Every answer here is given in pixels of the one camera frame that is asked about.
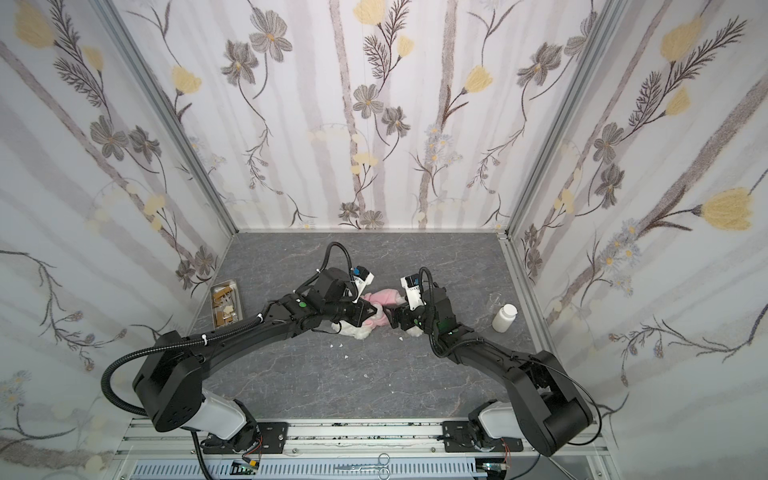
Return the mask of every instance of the red wire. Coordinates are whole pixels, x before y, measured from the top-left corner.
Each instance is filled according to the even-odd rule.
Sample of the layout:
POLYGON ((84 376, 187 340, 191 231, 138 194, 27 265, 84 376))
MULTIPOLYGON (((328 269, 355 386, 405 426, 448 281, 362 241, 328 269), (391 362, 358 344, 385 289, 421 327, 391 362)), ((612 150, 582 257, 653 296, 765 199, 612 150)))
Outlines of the red wire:
POLYGON ((502 443, 504 443, 504 463, 509 465, 507 457, 511 456, 511 451, 509 450, 509 445, 507 445, 507 442, 504 439, 502 439, 502 443))

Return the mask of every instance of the stuffed animal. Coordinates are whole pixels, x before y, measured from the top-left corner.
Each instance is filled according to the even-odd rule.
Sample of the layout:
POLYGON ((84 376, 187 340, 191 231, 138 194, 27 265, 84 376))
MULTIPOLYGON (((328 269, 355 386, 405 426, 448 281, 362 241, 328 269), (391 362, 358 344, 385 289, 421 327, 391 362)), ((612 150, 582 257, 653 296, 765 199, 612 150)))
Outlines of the stuffed animal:
MULTIPOLYGON (((389 319, 384 313, 382 305, 394 306, 402 305, 406 302, 406 299, 400 295, 400 292, 393 288, 384 289, 376 293, 366 293, 361 296, 361 298, 370 302, 371 305, 376 308, 376 313, 364 321, 360 327, 352 326, 348 322, 342 320, 339 322, 339 325, 341 325, 341 330, 339 331, 340 335, 353 336, 358 340, 365 339, 377 326, 389 325, 389 319)), ((406 333, 410 336, 420 336, 423 332, 420 328, 414 326, 413 328, 408 329, 406 333)))

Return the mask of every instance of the gray marble table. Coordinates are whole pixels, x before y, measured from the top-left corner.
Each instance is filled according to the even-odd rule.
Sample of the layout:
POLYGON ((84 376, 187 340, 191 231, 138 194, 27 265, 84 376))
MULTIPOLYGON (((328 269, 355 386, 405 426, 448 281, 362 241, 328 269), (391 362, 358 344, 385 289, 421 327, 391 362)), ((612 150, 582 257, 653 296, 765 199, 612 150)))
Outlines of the gray marble table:
MULTIPOLYGON (((341 242, 353 265, 376 279, 370 290, 400 288, 401 276, 427 266, 448 289, 458 320, 491 341, 533 351, 522 315, 503 334, 491 328, 489 296, 519 307, 501 247, 493 233, 240 233, 217 276, 234 279, 245 316, 257 314, 311 276, 326 245, 341 242)), ((330 266, 346 261, 334 249, 330 266)), ((192 331, 213 326, 205 305, 192 331)), ((438 359, 426 336, 379 327, 364 340, 304 333, 231 363, 204 383, 238 398, 256 418, 392 418, 466 416, 483 402, 505 399, 494 380, 466 366, 438 359)))

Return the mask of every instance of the mounting plate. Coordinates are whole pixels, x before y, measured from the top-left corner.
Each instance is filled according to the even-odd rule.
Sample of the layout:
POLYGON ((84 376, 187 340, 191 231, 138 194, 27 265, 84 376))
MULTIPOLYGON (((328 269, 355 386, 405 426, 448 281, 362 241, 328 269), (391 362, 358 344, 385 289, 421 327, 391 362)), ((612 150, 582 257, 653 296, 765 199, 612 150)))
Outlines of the mounting plate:
MULTIPOLYGON (((259 422, 259 430, 261 431, 262 439, 260 451, 263 455, 268 453, 279 455, 283 453, 283 447, 288 438, 288 422, 259 422)), ((231 451, 223 452, 221 450, 224 448, 223 445, 221 447, 206 447, 205 443, 203 443, 202 448, 203 453, 206 455, 232 453, 231 451)))
MULTIPOLYGON (((447 439, 443 440, 447 453, 471 452, 478 450, 472 446, 472 435, 469 433, 469 422, 448 421, 442 423, 442 434, 447 439)), ((504 439, 511 452, 522 452, 523 441, 520 439, 504 439)), ((499 443, 491 452, 503 452, 504 444, 499 443)))

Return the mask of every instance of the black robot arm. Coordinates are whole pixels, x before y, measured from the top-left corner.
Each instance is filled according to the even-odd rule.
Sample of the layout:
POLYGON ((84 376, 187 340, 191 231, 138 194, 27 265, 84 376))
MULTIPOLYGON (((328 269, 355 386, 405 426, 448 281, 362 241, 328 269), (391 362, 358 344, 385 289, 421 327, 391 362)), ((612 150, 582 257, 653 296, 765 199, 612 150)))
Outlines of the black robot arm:
POLYGON ((104 371, 104 396, 121 409, 150 418, 159 432, 176 428, 205 430, 206 442, 219 442, 232 452, 242 452, 260 437, 258 425, 245 406, 203 388, 203 380, 218 369, 252 351, 290 339, 318 327, 323 320, 342 320, 353 326, 376 313, 359 298, 373 275, 364 267, 352 268, 346 249, 332 242, 317 273, 292 293, 272 300, 255 317, 212 332, 182 338, 175 330, 160 336, 149 349, 130 353, 104 371), (326 268, 332 247, 347 259, 345 272, 326 268), (146 360, 133 381, 142 407, 120 399, 111 388, 114 371, 133 359, 146 360))
POLYGON ((419 277, 405 277, 403 283, 413 289, 419 286, 421 301, 412 290, 411 302, 389 313, 392 327, 418 326, 429 336, 437 356, 476 368, 501 383, 520 430, 536 450, 550 456, 592 423, 587 403, 574 383, 558 373, 564 369, 554 355, 520 353, 489 342, 456 320, 445 288, 430 281, 425 290, 419 277))

